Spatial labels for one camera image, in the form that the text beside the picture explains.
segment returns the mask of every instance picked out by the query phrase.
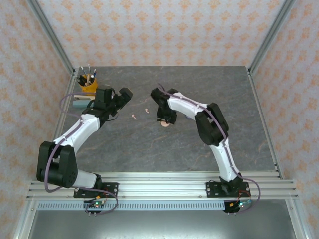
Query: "yellow pen holder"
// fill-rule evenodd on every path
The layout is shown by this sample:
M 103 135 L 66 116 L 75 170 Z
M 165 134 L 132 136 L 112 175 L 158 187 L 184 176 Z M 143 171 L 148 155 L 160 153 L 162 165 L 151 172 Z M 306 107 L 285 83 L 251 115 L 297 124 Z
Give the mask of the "yellow pen holder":
M 90 75 L 87 74 L 87 75 L 82 75 L 82 76 L 83 76 L 85 79 L 87 79 L 87 77 L 89 77 Z M 82 88 L 82 91 L 83 91 L 83 92 L 95 93 L 96 88 L 98 88 L 98 81 L 97 81 L 97 79 L 96 79 L 96 77 L 95 77 L 94 82 L 93 82 L 91 85 L 89 85 L 89 86 L 81 86 L 81 85 L 80 85 L 80 87 Z

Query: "cable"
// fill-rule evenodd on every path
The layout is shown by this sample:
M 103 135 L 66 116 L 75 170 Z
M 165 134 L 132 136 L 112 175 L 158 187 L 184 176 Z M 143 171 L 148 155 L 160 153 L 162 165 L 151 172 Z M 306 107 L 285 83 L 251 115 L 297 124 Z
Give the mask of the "cable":
M 53 157 L 56 153 L 56 151 L 58 150 L 59 146 L 65 141 L 67 140 L 72 134 L 74 134 L 76 131 L 79 130 L 79 128 L 82 126 L 83 124 L 83 119 L 80 115 L 77 115 L 77 114 L 74 114 L 74 113 L 70 113 L 70 112 L 67 112 L 65 111 L 63 108 L 62 108 L 62 102 L 69 96 L 72 96 L 72 95 L 86 95 L 87 93 L 86 92 L 73 92 L 73 93 L 69 93 L 67 95 L 65 95 L 61 100 L 60 100 L 60 103 L 59 103 L 59 108 L 60 110 L 67 114 L 67 115 L 70 115 L 70 116 L 74 116 L 74 117 L 77 117 L 80 119 L 79 121 L 79 124 L 75 127 L 74 130 L 72 130 L 65 138 L 63 138 L 60 142 L 58 142 L 56 144 L 56 146 L 54 147 L 54 149 L 52 150 L 50 156 L 49 156 L 49 159 L 48 159 L 48 163 L 46 164 L 46 168 L 45 168 L 45 174 L 44 174 L 44 188 L 45 190 L 48 192 L 48 193 L 53 193 L 57 190 L 59 190 L 60 188 L 62 187 L 56 187 L 55 189 L 49 189 L 48 187 L 48 175 L 49 175 L 49 169 L 50 169 L 50 165 L 51 165 L 51 162 L 53 160 Z
M 109 120 L 107 120 L 106 122 L 114 121 L 114 120 L 116 120 L 116 119 L 118 118 L 118 116 L 119 116 L 119 112 L 118 112 L 118 111 L 116 111 L 116 117 L 115 117 L 115 118 L 113 118 L 113 119 L 109 119 Z
M 95 214 L 95 215 L 103 215 L 103 214 L 110 213 L 110 212 L 114 211 L 114 210 L 115 210 L 115 208 L 117 208 L 117 207 L 119 206 L 119 199 L 118 199 L 118 197 L 117 197 L 117 196 L 115 196 L 115 194 L 113 194 L 113 193 L 111 193 L 111 192 L 109 192 L 109 191 L 106 191 L 106 190 L 100 190 L 100 189 L 94 189 L 94 188 L 82 188 L 82 187 L 80 187 L 80 189 L 82 189 L 82 190 L 88 190 L 88 191 L 95 191 L 95 192 L 107 193 L 107 194 L 109 194 L 109 195 L 111 195 L 112 197 L 114 197 L 114 198 L 115 198 L 115 200 L 116 200 L 116 204 L 115 204 L 115 206 L 114 206 L 112 209 L 107 210 L 107 211 L 102 211 L 102 212 L 97 213 L 97 214 Z M 86 207 L 85 207 L 85 212 L 86 212 L 86 213 L 88 213 L 88 214 L 89 214 L 88 208 L 89 208 L 89 206 L 91 206 L 91 205 L 93 205 L 93 204 L 94 204 L 94 202 L 92 202 L 92 203 L 90 203 L 90 204 L 86 205 Z
M 192 100 L 190 100 L 190 99 L 187 99 L 187 98 L 184 98 L 184 97 L 180 97 L 180 96 L 175 96 L 175 95 L 173 95 L 173 94 L 171 94 L 171 93 L 169 93 L 169 92 L 166 92 L 166 91 L 164 90 L 164 87 L 163 87 L 161 84 L 159 84 L 158 89 L 159 89 L 162 93 L 164 93 L 164 94 L 166 94 L 166 95 L 168 95 L 168 96 L 170 96 L 170 97 L 187 101 L 187 102 L 191 103 L 192 105 L 195 105 L 196 107 L 199 107 L 199 108 L 205 110 L 205 111 L 208 113 L 208 115 L 212 118 L 212 120 L 215 122 L 215 124 L 217 125 L 218 129 L 220 130 L 221 134 L 223 135 L 224 140 L 222 141 L 222 143 L 223 143 L 223 145 L 224 145 L 224 147 L 225 147 L 225 149 L 226 149 L 227 158 L 228 158 L 230 167 L 231 167 L 231 169 L 233 170 L 233 172 L 234 172 L 239 178 L 241 178 L 242 180 L 250 181 L 250 182 L 254 183 L 254 184 L 257 186 L 257 189 L 258 189 L 258 197 L 257 197 L 256 203 L 254 203 L 254 206 L 255 206 L 255 205 L 259 202 L 259 200 L 260 200 L 260 195 L 261 195 L 260 187 L 259 187 L 258 183 L 257 183 L 255 180 L 250 179 L 250 178 L 242 177 L 242 176 L 241 176 L 239 173 L 237 173 L 236 170 L 234 169 L 234 165 L 233 165 L 233 163 L 232 163 L 232 161 L 231 161 L 231 159 L 230 159 L 230 153 L 229 153 L 229 151 L 228 151 L 228 147 L 226 146 L 226 139 L 227 139 L 226 134 L 225 134 L 224 130 L 222 129 L 222 127 L 220 126 L 220 124 L 219 124 L 219 122 L 217 121 L 217 119 L 214 117 L 214 115 L 213 115 L 207 108 L 205 108 L 205 107 L 203 107 L 203 106 L 197 104 L 196 102 L 194 102 L 194 101 L 192 101 Z M 250 210 L 250 209 L 253 208 L 254 206 L 249 207 L 248 209 L 244 210 L 243 212 L 246 212 L 246 211 Z
M 49 174 L 49 169 L 50 169 L 51 162 L 52 162 L 52 160 L 53 160 L 53 157 L 54 157 L 54 155 L 55 155 L 57 149 L 59 148 L 59 146 L 60 146 L 65 140 L 67 140 L 72 134 L 74 134 L 77 130 L 79 130 L 79 128 L 80 128 L 80 127 L 82 126 L 82 124 L 83 124 L 83 119 L 82 119 L 82 117 L 81 117 L 80 115 L 67 112 L 67 111 L 65 111 L 65 110 L 62 108 L 62 102 L 63 102 L 67 97 L 69 97 L 69 96 L 72 96 L 72 95 L 86 95 L 86 94 L 87 94 L 86 92 L 73 92 L 73 93 L 69 93 L 69 94 L 65 95 L 65 96 L 60 100 L 59 108 L 60 108 L 61 112 L 63 112 L 64 114 L 70 115 L 70 116 L 77 117 L 77 118 L 80 119 L 80 121 L 79 121 L 79 124 L 75 127 L 74 130 L 72 130 L 68 135 L 66 135 L 65 138 L 63 138 L 60 142 L 58 142 L 58 143 L 56 144 L 56 146 L 54 147 L 54 149 L 52 150 L 52 152 L 51 152 L 51 154 L 50 154 L 50 156 L 49 156 L 48 163 L 47 163 L 46 168 L 45 168 L 45 174 L 44 174 L 44 187 L 45 187 L 45 190 L 46 190 L 48 193 L 53 193 L 53 192 L 59 190 L 60 188 L 62 188 L 62 187 L 56 187 L 55 189 L 50 190 L 49 187 L 48 187 L 48 174 Z M 82 188 L 82 187 L 81 187 L 81 189 L 83 189 L 83 190 L 88 190 L 88 191 L 96 191 L 96 192 L 107 193 L 107 194 L 113 196 L 113 197 L 116 199 L 116 205 L 115 205 L 112 209 L 110 209 L 110 210 L 108 210 L 108 211 L 105 211 L 105 212 L 98 213 L 98 215 L 110 213 L 110 212 L 112 212 L 115 208 L 117 208 L 118 205 L 119 205 L 119 200 L 118 200 L 117 196 L 114 195 L 113 193 L 109 192 L 109 191 L 100 190 L 100 189 L 93 189 L 93 188 Z M 86 207 L 86 209 L 85 209 L 86 213 L 89 213 L 89 212 L 87 211 L 87 208 L 88 208 L 89 206 L 90 206 L 90 204 L 89 204 L 89 205 Z
M 86 108 L 89 108 L 91 107 L 92 103 L 94 102 L 95 100 L 90 100 L 90 102 L 88 103 L 88 105 L 86 106 Z

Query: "aluminum frame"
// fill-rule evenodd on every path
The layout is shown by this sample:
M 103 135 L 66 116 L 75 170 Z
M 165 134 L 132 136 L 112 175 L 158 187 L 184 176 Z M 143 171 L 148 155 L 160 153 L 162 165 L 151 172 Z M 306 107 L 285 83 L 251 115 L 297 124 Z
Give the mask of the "aluminum frame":
M 35 16 L 38 18 L 44 32 L 47 34 L 48 38 L 50 39 L 54 49 L 56 50 L 57 54 L 60 56 L 63 65 L 67 69 L 68 72 L 73 73 L 74 67 L 72 66 L 71 61 L 69 60 L 67 54 L 65 53 L 59 39 L 57 38 L 56 34 L 53 31 L 51 24 L 49 23 L 48 19 L 46 18 L 39 2 L 37 0 L 27 0 L 29 6 Z
M 74 71 L 73 66 L 67 57 L 64 49 L 62 48 L 58 38 L 56 37 L 50 23 L 48 22 L 45 14 L 43 13 L 37 0 L 27 0 L 34 14 L 38 17 L 44 31 L 50 38 L 54 48 L 61 57 L 66 69 L 71 73 Z M 257 171 L 257 172 L 243 172 L 243 176 L 255 179 L 260 183 L 262 188 L 262 200 L 266 199 L 285 199 L 289 210 L 289 214 L 292 220 L 292 224 L 295 230 L 296 237 L 298 239 L 310 239 L 310 232 L 307 224 L 305 224 L 305 218 L 302 211 L 302 206 L 298 198 L 298 194 L 295 188 L 293 180 L 283 180 L 281 176 L 281 166 L 279 164 L 276 151 L 273 148 L 271 136 L 268 132 L 268 128 L 263 116 L 261 106 L 259 103 L 256 89 L 252 79 L 252 75 L 258 68 L 261 60 L 265 56 L 267 49 L 274 40 L 277 32 L 279 31 L 286 16 L 289 14 L 292 5 L 295 0 L 286 0 L 283 4 L 276 20 L 272 24 L 265 40 L 263 41 L 260 49 L 258 50 L 248 72 L 249 80 L 252 86 L 254 97 L 257 103 L 257 107 L 261 116 L 263 127 L 265 130 L 268 144 L 271 148 L 271 154 L 275 166 L 278 171 Z M 77 70 L 71 76 L 66 94 L 73 91 L 75 85 L 75 77 Z M 68 109 L 70 99 L 65 100 L 63 108 Z M 61 135 L 63 124 L 65 121 L 65 115 L 60 114 L 57 122 L 54 138 Z M 103 181 L 118 181 L 121 183 L 119 190 L 120 200 L 207 200 L 205 195 L 205 182 L 210 179 L 217 179 L 218 173 L 216 172 L 166 172 L 166 173 L 101 173 Z M 256 197 L 256 188 L 250 183 L 252 198 Z M 72 189 L 62 189 L 60 192 L 56 192 L 52 195 L 44 191 L 42 183 L 33 181 L 28 192 L 27 201 L 25 203 L 22 215 L 20 217 L 14 238 L 26 239 L 29 237 L 32 223 L 37 211 L 37 205 L 41 200 L 74 200 Z M 210 199 L 212 201 L 221 200 L 221 198 Z
M 254 57 L 254 60 L 252 61 L 250 67 L 249 67 L 249 73 L 251 75 L 254 74 L 254 72 L 257 70 L 260 62 L 264 58 L 264 56 L 267 53 L 268 48 L 274 41 L 280 27 L 283 25 L 286 17 L 290 13 L 290 9 L 294 5 L 296 0 L 286 0 L 282 6 L 282 8 L 279 10 L 279 13 L 273 22 L 272 26 L 270 27 L 263 43 L 261 44 L 258 52 L 256 53 L 256 56 Z

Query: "metal bar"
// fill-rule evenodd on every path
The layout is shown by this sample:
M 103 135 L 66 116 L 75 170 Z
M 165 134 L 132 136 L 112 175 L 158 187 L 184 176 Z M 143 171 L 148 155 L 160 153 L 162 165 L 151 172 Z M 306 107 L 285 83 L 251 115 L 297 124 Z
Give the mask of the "metal bar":
M 49 37 L 50 41 L 52 42 L 53 47 L 55 48 L 56 52 L 60 56 L 65 68 L 67 69 L 68 72 L 73 73 L 73 66 L 71 61 L 69 60 L 68 56 L 66 55 L 65 51 L 63 50 L 63 47 L 55 35 L 52 26 L 50 25 L 48 19 L 46 18 L 40 4 L 38 3 L 37 0 L 27 0 L 29 3 L 30 8 L 34 12 L 35 16 L 38 18 L 40 21 L 41 26 L 43 27 L 43 30 Z
M 25 202 L 23 213 L 20 217 L 18 226 L 14 233 L 14 237 L 13 237 L 14 239 L 29 238 L 37 207 L 38 207 L 37 200 Z
M 218 180 L 218 172 L 110 172 L 100 173 L 102 181 L 120 183 L 118 197 L 121 200 L 207 200 L 205 183 Z M 243 176 L 259 184 L 261 199 L 287 199 L 298 196 L 293 180 L 280 180 L 277 172 L 243 172 Z M 257 187 L 250 183 L 252 198 L 258 196 Z M 41 182 L 33 181 L 28 199 L 75 200 L 73 188 L 48 194 Z M 209 200 L 227 200 L 214 198 Z
M 264 116 L 264 113 L 263 113 L 263 110 L 262 110 L 262 107 L 261 107 L 261 104 L 260 104 L 260 101 L 259 101 L 259 98 L 258 98 L 258 94 L 257 94 L 257 91 L 256 91 L 256 87 L 255 87 L 255 84 L 254 84 L 253 77 L 248 74 L 248 79 L 249 79 L 249 82 L 250 82 L 250 85 L 251 85 L 251 88 L 253 90 L 253 94 L 254 94 L 254 97 L 255 97 L 255 100 L 256 100 L 257 108 L 258 108 L 258 111 L 259 111 L 261 122 L 263 124 L 264 131 L 265 131 L 265 135 L 266 135 L 266 139 L 267 139 L 268 146 L 269 146 L 269 149 L 270 149 L 271 157 L 273 158 L 273 161 L 274 161 L 274 163 L 275 163 L 275 165 L 277 167 L 277 170 L 278 170 L 280 178 L 283 179 L 284 178 L 284 175 L 283 175 L 284 171 L 283 171 L 283 168 L 281 166 L 281 162 L 279 161 L 279 157 L 277 155 L 277 152 L 275 151 L 273 140 L 272 140 L 272 137 L 271 137 L 271 135 L 269 133 L 269 130 L 268 130 L 268 127 L 267 127 L 266 119 L 265 119 L 265 116 Z
M 286 204 L 297 239 L 311 239 L 300 200 L 286 199 Z
M 90 211 L 109 210 L 115 201 L 108 202 L 105 207 L 90 208 Z M 83 211 L 84 203 L 80 201 L 41 201 L 39 211 Z M 176 210 L 224 210 L 224 201 L 120 201 L 116 211 L 176 211 Z
M 290 12 L 290 9 L 294 5 L 296 0 L 286 0 L 280 9 L 275 21 L 273 22 L 272 26 L 270 27 L 261 47 L 259 48 L 254 60 L 252 61 L 251 66 L 249 67 L 249 73 L 251 75 L 254 74 L 257 67 L 259 66 L 261 60 L 266 55 L 266 52 L 276 37 L 277 32 L 279 31 L 280 27 L 282 26 L 283 22 L 285 21 L 287 15 Z
M 288 180 L 288 182 L 286 183 L 284 182 L 259 182 L 258 183 L 261 189 L 287 189 L 287 187 L 289 188 L 294 188 L 294 184 L 293 181 Z M 163 187 L 165 187 L 166 190 L 180 190 L 180 186 L 181 185 L 190 185 L 189 189 L 193 190 L 193 189 L 198 189 L 198 188 L 202 188 L 202 183 L 198 183 L 198 182 L 173 182 L 173 183 L 163 183 L 163 182 L 153 182 L 152 184 L 146 184 L 146 183 L 140 183 L 140 182 L 131 182 L 131 183 L 121 183 L 121 190 L 125 190 L 125 191 L 129 191 L 131 190 L 133 187 L 141 187 L 141 189 L 143 188 L 143 190 L 160 190 Z M 256 189 L 257 186 L 255 184 L 251 184 L 250 185 L 250 189 Z M 36 190 L 43 190 L 43 184 L 36 184 L 36 185 L 32 185 L 30 191 L 36 191 Z M 69 189 L 67 188 L 61 188 L 60 191 L 67 191 Z

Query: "wall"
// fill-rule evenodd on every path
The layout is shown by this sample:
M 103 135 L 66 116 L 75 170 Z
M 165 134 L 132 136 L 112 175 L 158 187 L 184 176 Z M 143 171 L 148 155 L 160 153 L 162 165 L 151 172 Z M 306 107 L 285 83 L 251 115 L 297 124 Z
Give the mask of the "wall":
M 0 238 L 12 238 L 69 74 L 25 0 L 0 1 Z
M 39 0 L 75 67 L 249 66 L 284 0 Z
M 284 175 L 297 180 L 314 238 L 319 235 L 318 69 L 318 1 L 297 0 L 254 81 Z

